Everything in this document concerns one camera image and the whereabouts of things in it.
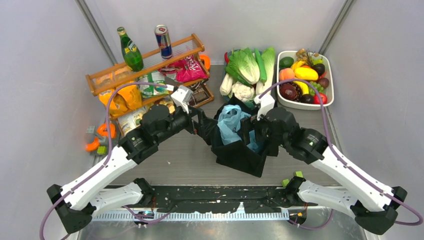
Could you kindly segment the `pink red snack packet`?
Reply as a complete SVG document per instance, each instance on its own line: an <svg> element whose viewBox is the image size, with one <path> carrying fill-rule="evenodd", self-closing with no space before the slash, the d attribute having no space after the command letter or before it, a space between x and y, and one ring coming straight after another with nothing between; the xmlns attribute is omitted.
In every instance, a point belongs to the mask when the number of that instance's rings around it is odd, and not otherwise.
<svg viewBox="0 0 424 240"><path fill-rule="evenodd" d="M208 77L201 63L192 55L162 67L158 71L165 77L179 83L206 79Z"/></svg>

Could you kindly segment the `light blue plastic bag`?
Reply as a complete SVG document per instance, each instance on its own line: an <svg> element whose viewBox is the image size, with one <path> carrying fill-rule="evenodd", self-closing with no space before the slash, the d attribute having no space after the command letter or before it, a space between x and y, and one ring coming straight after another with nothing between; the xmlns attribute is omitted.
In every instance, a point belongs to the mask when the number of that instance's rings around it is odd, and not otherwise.
<svg viewBox="0 0 424 240"><path fill-rule="evenodd" d="M243 144L244 142L240 135L241 120L251 116L251 114L244 112L239 105L225 105L217 121L222 143L229 145L241 141Z"/></svg>

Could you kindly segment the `black tote bag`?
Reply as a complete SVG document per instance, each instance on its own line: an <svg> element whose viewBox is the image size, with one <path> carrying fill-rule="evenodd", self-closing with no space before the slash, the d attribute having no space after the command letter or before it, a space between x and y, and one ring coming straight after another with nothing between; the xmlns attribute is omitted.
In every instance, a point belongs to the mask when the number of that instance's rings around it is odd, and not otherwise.
<svg viewBox="0 0 424 240"><path fill-rule="evenodd" d="M211 151L216 155L216 162L220 165L260 178L263 174L267 155L264 152L264 144L262 142L256 143L252 131L249 133L251 143L248 145L241 141L236 141L228 145L222 143L218 128L218 117L226 105L239 105L244 112L251 114L251 117L258 113L257 108L250 109L235 96L232 96L227 103L219 108L214 116L214 119L217 120L217 126L211 133Z"/></svg>

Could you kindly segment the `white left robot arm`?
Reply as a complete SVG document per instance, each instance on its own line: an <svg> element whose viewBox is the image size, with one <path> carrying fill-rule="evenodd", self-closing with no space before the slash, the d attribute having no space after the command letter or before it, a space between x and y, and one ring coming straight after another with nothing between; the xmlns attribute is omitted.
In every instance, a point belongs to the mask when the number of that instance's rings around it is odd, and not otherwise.
<svg viewBox="0 0 424 240"><path fill-rule="evenodd" d="M164 105L154 105L145 113L140 126L128 132L102 161L74 181L53 184L47 194L66 232L85 228L102 212L126 205L148 207L155 192L143 178L101 195L113 180L133 169L159 150L159 144L186 130L201 137L208 145L216 119L207 117L201 108L178 106L170 113Z"/></svg>

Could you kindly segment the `green lettuce leaf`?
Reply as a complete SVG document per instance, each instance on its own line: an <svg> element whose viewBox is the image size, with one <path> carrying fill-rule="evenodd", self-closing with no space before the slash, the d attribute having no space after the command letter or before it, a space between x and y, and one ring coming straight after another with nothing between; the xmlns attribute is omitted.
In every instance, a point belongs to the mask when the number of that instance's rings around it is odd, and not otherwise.
<svg viewBox="0 0 424 240"><path fill-rule="evenodd" d="M229 56L230 68L237 71L249 84L255 85L259 81L259 68L253 51L247 47L234 51Z"/></svg>

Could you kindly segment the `red chili pepper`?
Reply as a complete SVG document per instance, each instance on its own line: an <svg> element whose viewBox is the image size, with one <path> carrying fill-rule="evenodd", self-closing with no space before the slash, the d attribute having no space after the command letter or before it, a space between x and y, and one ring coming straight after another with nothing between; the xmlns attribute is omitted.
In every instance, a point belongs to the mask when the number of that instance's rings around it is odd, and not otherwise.
<svg viewBox="0 0 424 240"><path fill-rule="evenodd" d="M224 60L225 60L225 63L226 64L228 64L229 63L229 57L228 57L228 52L226 52L225 54L224 54Z"/></svg>

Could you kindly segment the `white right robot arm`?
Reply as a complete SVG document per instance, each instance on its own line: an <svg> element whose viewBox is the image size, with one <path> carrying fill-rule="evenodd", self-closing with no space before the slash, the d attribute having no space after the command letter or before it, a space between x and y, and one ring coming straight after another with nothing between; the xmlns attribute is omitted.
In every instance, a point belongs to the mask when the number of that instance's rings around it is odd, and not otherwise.
<svg viewBox="0 0 424 240"><path fill-rule="evenodd" d="M254 133L257 141L268 144L272 155L282 147L293 158L328 174L343 187L337 190L294 176L283 184L285 198L291 205L304 202L331 208L376 235L383 235L395 224L397 209L407 191L383 184L361 170L319 131L300 127L291 112L275 107L264 115L243 117L240 123L245 141Z"/></svg>

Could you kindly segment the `brown snack packet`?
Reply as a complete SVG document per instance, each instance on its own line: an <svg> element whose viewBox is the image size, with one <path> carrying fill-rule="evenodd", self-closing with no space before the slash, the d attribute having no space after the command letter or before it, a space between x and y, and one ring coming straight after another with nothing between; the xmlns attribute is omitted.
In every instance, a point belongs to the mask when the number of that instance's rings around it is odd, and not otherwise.
<svg viewBox="0 0 424 240"><path fill-rule="evenodd" d="M192 97L189 101L189 105L192 107L199 107L205 105L214 100L213 94L204 82L197 82L188 86L193 91Z"/></svg>

